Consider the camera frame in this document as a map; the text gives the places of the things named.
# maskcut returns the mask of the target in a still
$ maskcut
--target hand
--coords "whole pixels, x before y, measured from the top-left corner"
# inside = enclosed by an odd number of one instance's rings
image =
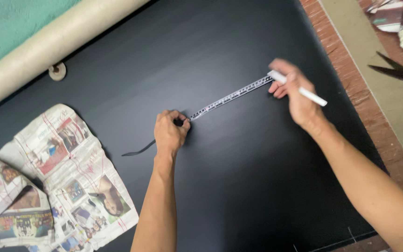
[[[303,87],[315,93],[313,84],[291,63],[275,59],[270,63],[269,68],[276,70],[287,77],[284,85],[279,81],[274,81],[268,90],[274,97],[281,99],[286,94],[289,97],[289,109],[293,120],[308,133],[316,133],[318,124],[327,122],[318,104],[307,99],[299,93],[298,89]]]
[[[184,121],[181,127],[174,124],[174,120]],[[165,110],[156,116],[155,140],[158,153],[176,156],[180,147],[184,144],[188,130],[191,128],[189,119],[179,111]]]

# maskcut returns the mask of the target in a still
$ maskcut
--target white pen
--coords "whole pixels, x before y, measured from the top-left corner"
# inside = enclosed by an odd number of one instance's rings
[[[270,76],[273,80],[279,81],[282,84],[285,84],[287,82],[287,78],[278,71],[272,70],[272,71],[268,72],[267,75]],[[322,107],[326,106],[326,104],[327,104],[327,101],[322,99],[320,96],[312,93],[311,91],[309,91],[303,87],[300,87],[298,89],[298,91],[300,94],[304,95],[309,100],[315,102],[316,104],[318,104]]]

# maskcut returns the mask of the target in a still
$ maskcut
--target black cord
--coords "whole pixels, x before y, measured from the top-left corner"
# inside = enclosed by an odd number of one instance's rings
[[[122,156],[125,157],[125,156],[134,156],[134,155],[138,155],[138,154],[140,154],[140,153],[146,151],[150,146],[154,145],[155,143],[156,143],[156,140],[153,139],[152,142],[150,142],[147,146],[145,146],[145,147],[144,147],[142,150],[140,150],[139,152],[129,152],[129,153],[126,153],[126,154],[124,154],[124,155],[122,155]]]

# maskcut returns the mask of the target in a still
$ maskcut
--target paper roll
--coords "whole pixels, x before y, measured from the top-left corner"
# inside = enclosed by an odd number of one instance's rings
[[[0,101],[149,0],[82,0],[0,60]]]

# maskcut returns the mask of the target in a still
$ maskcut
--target teal wall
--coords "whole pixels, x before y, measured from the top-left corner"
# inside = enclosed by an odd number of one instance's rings
[[[0,59],[80,0],[0,0]]]

